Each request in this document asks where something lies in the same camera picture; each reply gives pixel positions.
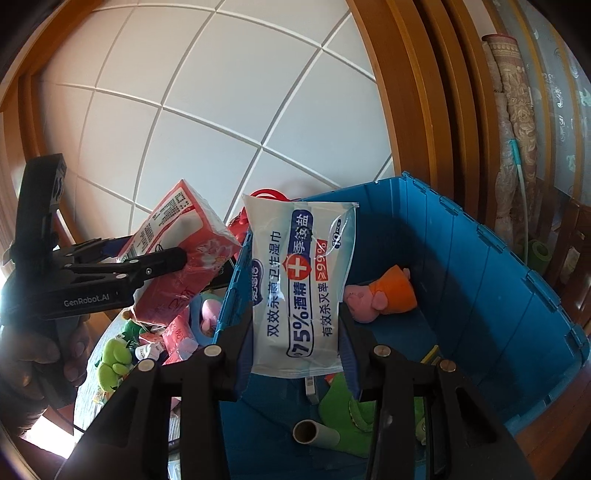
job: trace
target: pink pig plush toy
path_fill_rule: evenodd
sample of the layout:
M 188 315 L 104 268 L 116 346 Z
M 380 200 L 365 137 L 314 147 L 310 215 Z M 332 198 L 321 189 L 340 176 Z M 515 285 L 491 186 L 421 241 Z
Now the pink pig plush toy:
M 360 323 L 373 322 L 379 314 L 409 312 L 417 307 L 410 270 L 397 265 L 369 285 L 347 285 L 343 300 Z

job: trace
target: orange dress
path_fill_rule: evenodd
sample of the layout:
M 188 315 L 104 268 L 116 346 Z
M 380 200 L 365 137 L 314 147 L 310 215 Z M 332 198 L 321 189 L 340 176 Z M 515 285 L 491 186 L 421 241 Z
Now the orange dress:
M 369 289 L 373 295 L 377 291 L 386 294 L 388 306 L 380 312 L 384 315 L 404 313 L 417 307 L 413 286 L 397 265 L 389 268 L 379 280 L 371 282 Z

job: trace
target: fingernail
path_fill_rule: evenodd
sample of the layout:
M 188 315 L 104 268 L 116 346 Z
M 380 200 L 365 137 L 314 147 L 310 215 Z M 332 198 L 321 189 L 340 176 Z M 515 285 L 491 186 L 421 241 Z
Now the fingernail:
M 84 346 L 84 343 L 78 342 L 74 348 L 74 356 L 78 358 L 80 355 L 82 355 L 82 353 L 84 353 L 85 349 L 86 347 Z
M 66 380 L 68 380 L 68 382 L 73 382 L 76 378 L 78 378 L 78 370 L 74 367 L 68 367 L 64 370 L 64 375 L 66 376 Z
M 50 362 L 57 362 L 60 359 L 60 351 L 54 343 L 47 346 L 47 359 Z

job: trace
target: red shield with white cross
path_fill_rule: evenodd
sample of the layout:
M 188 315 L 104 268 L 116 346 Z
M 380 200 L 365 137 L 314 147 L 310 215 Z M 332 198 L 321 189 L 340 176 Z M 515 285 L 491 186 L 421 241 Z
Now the red shield with white cross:
M 312 271 L 310 262 L 302 255 L 291 254 L 283 262 L 283 267 L 290 280 L 303 280 Z

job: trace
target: cardboard tube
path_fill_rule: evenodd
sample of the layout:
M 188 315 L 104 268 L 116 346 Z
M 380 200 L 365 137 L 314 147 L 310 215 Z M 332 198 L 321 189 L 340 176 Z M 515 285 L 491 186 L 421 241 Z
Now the cardboard tube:
M 291 433 L 302 445 L 333 449 L 340 442 L 339 432 L 314 420 L 299 421 Z

